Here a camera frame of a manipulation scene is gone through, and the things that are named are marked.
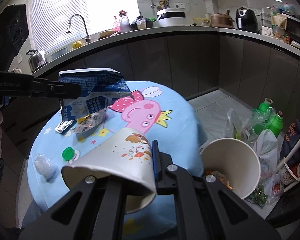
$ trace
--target pot handle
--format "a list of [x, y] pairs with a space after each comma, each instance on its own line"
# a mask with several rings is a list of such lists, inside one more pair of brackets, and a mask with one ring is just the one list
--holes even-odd
[[30, 52], [36, 53], [37, 51], [38, 51], [37, 49], [31, 49], [31, 50], [28, 50], [28, 51], [26, 52], [26, 55], [28, 55], [28, 53], [30, 53]]

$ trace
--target paper bucket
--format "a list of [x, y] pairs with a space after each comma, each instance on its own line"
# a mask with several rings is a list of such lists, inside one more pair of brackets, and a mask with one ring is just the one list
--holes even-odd
[[97, 179], [115, 175], [142, 185], [147, 193], [127, 196], [126, 214], [145, 208], [156, 195], [150, 143], [132, 128], [122, 128], [75, 162], [63, 166], [61, 174], [69, 189], [90, 175]]
[[260, 178], [260, 162], [253, 149], [233, 138], [222, 138], [208, 144], [201, 154], [205, 170], [226, 176], [233, 192], [241, 199], [249, 196]]

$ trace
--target blue tablecloth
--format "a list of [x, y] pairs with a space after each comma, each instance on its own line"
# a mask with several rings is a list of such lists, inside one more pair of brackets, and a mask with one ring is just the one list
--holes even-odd
[[[80, 135], [71, 131], [61, 135], [54, 130], [61, 122], [59, 111], [39, 133], [30, 152], [28, 182], [34, 200], [43, 211], [69, 191], [61, 176], [61, 168], [67, 163], [62, 158], [63, 150], [72, 147], [77, 157], [83, 156], [123, 127], [141, 130], [150, 142], [158, 140], [159, 150], [170, 154], [173, 163], [188, 169], [192, 175], [202, 175], [199, 146], [207, 137], [194, 109], [181, 95], [163, 85], [143, 81], [130, 81], [127, 85], [133, 91], [134, 101], [121, 98], [113, 104], [107, 111], [105, 122], [97, 129]], [[50, 181], [39, 175], [34, 167], [37, 154], [45, 154], [58, 166]], [[156, 196], [143, 210], [125, 216], [123, 238], [158, 235], [174, 226], [173, 196]]]

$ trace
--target blue snack bag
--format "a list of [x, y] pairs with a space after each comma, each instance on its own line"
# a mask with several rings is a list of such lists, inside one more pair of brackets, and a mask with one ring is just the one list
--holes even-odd
[[111, 68], [86, 68], [59, 72], [59, 81], [81, 87], [77, 99], [60, 99], [63, 121], [76, 120], [132, 96], [121, 73]]

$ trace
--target faucet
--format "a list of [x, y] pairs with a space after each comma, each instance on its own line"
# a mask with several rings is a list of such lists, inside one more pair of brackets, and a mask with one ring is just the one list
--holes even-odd
[[90, 43], [90, 42], [91, 42], [91, 38], [90, 38], [90, 35], [88, 34], [86, 22], [85, 22], [84, 18], [83, 18], [80, 14], [74, 14], [74, 15], [72, 15], [72, 16], [70, 17], [70, 19], [69, 19], [69, 24], [68, 24], [68, 29], [67, 29], [67, 33], [71, 33], [71, 19], [72, 19], [73, 16], [79, 16], [79, 17], [82, 18], [83, 24], [84, 24], [84, 28], [86, 29], [86, 34], [87, 34], [87, 36], [85, 37], [85, 39], [86, 39], [86, 42], [87, 42], [87, 43]]

